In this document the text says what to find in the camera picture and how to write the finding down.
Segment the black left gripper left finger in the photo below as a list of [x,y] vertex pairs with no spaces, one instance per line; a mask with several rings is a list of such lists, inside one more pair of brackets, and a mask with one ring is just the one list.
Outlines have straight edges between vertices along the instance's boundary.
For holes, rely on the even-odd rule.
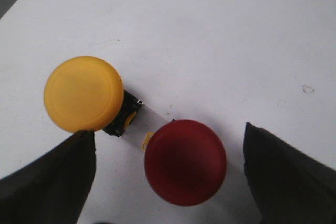
[[93,131],[79,131],[1,179],[1,223],[77,223],[96,173]]

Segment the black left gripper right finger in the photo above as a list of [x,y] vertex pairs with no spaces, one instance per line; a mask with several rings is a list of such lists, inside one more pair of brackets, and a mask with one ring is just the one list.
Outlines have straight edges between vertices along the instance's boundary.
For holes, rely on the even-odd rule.
[[335,223],[335,170],[246,124],[244,172],[261,223]]

